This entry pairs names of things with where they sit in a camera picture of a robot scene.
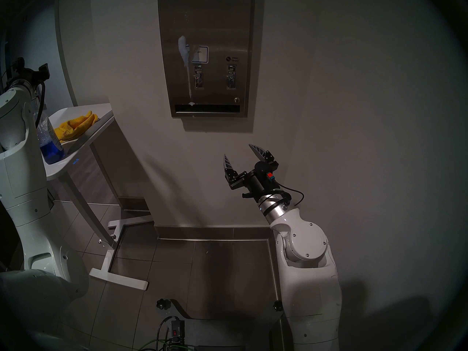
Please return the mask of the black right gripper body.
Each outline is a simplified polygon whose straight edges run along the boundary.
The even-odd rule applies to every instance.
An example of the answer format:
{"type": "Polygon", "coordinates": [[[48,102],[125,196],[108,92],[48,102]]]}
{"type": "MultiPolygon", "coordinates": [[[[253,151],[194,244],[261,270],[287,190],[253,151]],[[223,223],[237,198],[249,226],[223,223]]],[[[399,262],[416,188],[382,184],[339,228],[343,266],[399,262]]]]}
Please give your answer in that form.
{"type": "Polygon", "coordinates": [[[282,201],[281,188],[277,184],[274,171],[267,163],[256,163],[254,168],[245,174],[244,187],[248,190],[243,198],[252,198],[257,204],[275,204],[282,201]]]}

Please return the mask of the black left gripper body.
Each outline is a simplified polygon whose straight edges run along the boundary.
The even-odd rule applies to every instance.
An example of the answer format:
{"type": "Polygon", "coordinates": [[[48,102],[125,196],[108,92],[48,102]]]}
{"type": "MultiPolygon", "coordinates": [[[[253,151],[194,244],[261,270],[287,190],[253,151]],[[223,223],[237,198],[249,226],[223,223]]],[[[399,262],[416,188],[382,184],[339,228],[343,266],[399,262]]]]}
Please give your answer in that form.
{"type": "Polygon", "coordinates": [[[12,77],[8,79],[8,89],[12,87],[13,83],[18,80],[27,81],[33,89],[41,84],[41,80],[38,80],[38,72],[33,71],[32,69],[20,67],[18,63],[13,63],[10,65],[12,72],[12,77]]]}

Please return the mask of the gray right gripper finger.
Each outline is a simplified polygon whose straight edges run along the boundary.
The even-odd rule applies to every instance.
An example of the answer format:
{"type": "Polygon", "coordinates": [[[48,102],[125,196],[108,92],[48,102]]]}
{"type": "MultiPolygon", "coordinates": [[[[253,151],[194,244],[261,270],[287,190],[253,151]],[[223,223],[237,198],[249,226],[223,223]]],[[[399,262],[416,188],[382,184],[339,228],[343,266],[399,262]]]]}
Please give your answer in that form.
{"type": "Polygon", "coordinates": [[[237,171],[233,169],[226,154],[224,154],[223,166],[224,166],[225,178],[226,178],[226,181],[228,182],[230,189],[236,190],[236,189],[244,187],[244,171],[238,174],[237,171]]]}
{"type": "Polygon", "coordinates": [[[255,156],[263,162],[266,162],[268,165],[270,165],[273,169],[277,169],[279,164],[275,160],[274,156],[270,153],[268,150],[264,150],[263,148],[253,145],[253,144],[248,144],[249,148],[253,151],[255,156]]]}

